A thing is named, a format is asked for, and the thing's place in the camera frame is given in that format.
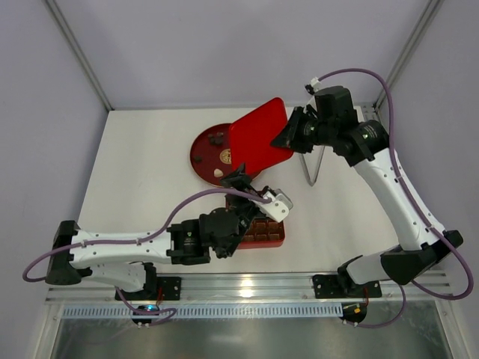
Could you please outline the round red plate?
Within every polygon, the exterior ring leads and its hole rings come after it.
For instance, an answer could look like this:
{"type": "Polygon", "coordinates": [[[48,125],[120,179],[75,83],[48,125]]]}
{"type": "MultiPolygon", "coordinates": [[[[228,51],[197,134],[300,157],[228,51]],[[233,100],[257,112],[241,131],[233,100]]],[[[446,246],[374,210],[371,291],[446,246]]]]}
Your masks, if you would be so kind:
{"type": "Polygon", "coordinates": [[[220,179],[235,170],[231,162],[231,146],[228,137],[230,126],[230,123],[220,123],[205,129],[195,138],[190,148],[189,160],[193,171],[203,181],[214,187],[222,187],[220,179]],[[208,138],[213,136],[223,137],[223,145],[210,145],[208,138]],[[203,158],[202,162],[195,163],[193,161],[194,156],[201,156],[203,158]],[[220,169],[224,175],[215,177],[215,169],[220,169]]]}

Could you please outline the metal serving tongs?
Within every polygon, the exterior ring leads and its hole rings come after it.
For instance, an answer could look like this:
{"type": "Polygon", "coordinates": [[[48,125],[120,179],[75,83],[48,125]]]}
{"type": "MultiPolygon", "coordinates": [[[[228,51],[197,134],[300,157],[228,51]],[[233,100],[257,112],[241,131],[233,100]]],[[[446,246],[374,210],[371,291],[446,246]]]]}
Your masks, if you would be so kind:
{"type": "Polygon", "coordinates": [[[306,156],[304,154],[299,154],[300,165],[302,166],[302,171],[303,171],[303,174],[305,175],[306,182],[310,187],[314,187],[314,185],[317,183],[320,169],[321,169],[321,164],[323,162],[325,147],[320,146],[318,147],[317,151],[318,151],[318,156],[315,162],[314,171],[312,173],[309,171],[308,163],[306,161],[306,156]]]}

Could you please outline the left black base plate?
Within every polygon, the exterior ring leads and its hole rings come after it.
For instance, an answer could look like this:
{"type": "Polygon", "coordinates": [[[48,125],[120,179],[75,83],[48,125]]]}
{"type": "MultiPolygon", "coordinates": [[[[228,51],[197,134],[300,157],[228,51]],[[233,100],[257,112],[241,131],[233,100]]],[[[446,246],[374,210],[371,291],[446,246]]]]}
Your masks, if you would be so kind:
{"type": "Polygon", "coordinates": [[[148,279],[143,289],[137,292],[125,292],[121,294],[127,301],[179,301],[181,294],[181,277],[158,277],[148,279]]]}

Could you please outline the red rectangular box lid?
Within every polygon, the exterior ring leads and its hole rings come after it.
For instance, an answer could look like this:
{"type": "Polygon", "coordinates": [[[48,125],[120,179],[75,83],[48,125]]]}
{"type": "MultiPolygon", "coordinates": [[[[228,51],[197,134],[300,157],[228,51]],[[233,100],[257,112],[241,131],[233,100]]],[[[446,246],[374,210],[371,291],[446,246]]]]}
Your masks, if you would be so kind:
{"type": "Polygon", "coordinates": [[[234,121],[228,130],[232,168],[244,165],[252,175],[290,159],[292,150],[271,145],[286,125],[287,112],[279,97],[234,121]]]}

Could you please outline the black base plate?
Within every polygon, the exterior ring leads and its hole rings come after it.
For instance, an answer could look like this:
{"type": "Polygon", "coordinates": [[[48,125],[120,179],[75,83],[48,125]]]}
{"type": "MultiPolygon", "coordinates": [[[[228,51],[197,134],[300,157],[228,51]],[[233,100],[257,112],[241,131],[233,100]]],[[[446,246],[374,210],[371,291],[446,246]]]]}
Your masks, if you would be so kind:
{"type": "Polygon", "coordinates": [[[312,283],[316,299],[382,297],[378,281],[356,284],[339,274],[316,274],[312,277],[312,283]]]}
{"type": "Polygon", "coordinates": [[[137,292],[125,292],[121,294],[127,301],[179,301],[181,294],[181,277],[158,277],[148,279],[143,289],[137,292]]]}

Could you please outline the aluminium frame rail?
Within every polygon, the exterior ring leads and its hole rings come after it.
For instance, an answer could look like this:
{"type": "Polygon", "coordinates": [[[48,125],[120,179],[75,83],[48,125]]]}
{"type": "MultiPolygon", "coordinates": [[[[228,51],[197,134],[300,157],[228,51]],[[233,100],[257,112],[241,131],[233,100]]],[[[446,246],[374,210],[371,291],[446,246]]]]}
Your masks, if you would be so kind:
{"type": "MultiPolygon", "coordinates": [[[[181,301],[200,301],[211,298],[239,300],[316,299],[312,277],[308,272],[253,273],[253,274],[161,274],[162,277],[181,277],[181,301]]],[[[429,271],[416,281],[440,294],[452,294],[452,288],[443,271],[429,271]]],[[[400,290],[393,281],[380,281],[381,298],[399,298],[400,290]]],[[[49,288],[47,301],[112,301],[114,290],[106,284],[82,283],[75,286],[49,288]]]]}

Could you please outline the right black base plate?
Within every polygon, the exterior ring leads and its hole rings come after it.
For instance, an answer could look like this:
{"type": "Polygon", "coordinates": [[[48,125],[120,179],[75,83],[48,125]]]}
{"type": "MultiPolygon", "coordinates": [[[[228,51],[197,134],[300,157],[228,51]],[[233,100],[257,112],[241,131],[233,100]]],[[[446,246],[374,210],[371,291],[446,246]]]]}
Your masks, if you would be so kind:
{"type": "Polygon", "coordinates": [[[356,284],[339,274],[316,274],[312,277],[312,283],[316,299],[382,297],[378,281],[356,284]]]}

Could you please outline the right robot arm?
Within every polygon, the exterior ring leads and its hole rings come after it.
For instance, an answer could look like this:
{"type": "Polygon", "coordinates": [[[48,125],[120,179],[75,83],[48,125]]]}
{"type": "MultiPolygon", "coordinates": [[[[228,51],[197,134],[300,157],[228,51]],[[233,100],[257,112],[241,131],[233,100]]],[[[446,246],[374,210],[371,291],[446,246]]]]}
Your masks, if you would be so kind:
{"type": "Polygon", "coordinates": [[[338,282],[345,292],[377,280],[406,285],[463,243],[460,232],[446,230],[414,188],[404,188],[410,181],[399,162],[391,160],[388,133],[375,120],[358,119],[348,89],[316,91],[305,107],[294,108],[271,145],[301,154],[315,146],[331,147],[369,185],[389,217],[398,244],[340,266],[338,282]]]}

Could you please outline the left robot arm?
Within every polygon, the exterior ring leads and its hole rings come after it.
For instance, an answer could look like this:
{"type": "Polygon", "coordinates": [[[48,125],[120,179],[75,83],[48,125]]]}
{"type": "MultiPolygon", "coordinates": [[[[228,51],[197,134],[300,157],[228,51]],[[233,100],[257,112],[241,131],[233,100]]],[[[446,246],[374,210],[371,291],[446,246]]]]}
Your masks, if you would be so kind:
{"type": "Polygon", "coordinates": [[[231,257],[262,206],[271,200],[256,191],[242,170],[227,177],[225,188],[204,190],[177,205],[158,229],[142,233],[93,233],[76,221],[62,221],[53,240],[45,278],[49,285],[72,286],[84,279],[147,297],[156,289],[156,265],[200,266],[211,256],[231,257]],[[173,223],[186,205],[209,194],[229,202],[197,218],[173,223]]]}

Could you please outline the dark chocolate cluster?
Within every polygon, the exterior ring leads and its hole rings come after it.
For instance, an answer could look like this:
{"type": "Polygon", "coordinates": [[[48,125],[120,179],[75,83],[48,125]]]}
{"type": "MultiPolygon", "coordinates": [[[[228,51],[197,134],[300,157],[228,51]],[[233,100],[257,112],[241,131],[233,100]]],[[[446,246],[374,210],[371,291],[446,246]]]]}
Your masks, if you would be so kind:
{"type": "Polygon", "coordinates": [[[222,146],[224,143],[224,138],[221,136],[213,136],[208,138],[209,144],[213,146],[222,146]]]}

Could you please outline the red chocolate box with tray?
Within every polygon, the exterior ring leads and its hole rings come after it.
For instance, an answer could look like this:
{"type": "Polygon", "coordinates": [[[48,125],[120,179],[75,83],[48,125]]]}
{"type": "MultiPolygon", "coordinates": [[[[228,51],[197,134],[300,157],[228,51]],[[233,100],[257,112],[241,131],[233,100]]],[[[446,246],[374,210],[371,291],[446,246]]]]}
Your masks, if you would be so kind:
{"type": "Polygon", "coordinates": [[[275,222],[262,213],[262,219],[255,222],[256,238],[260,241],[260,247],[239,247],[239,250],[277,248],[285,239],[283,222],[275,222]]]}

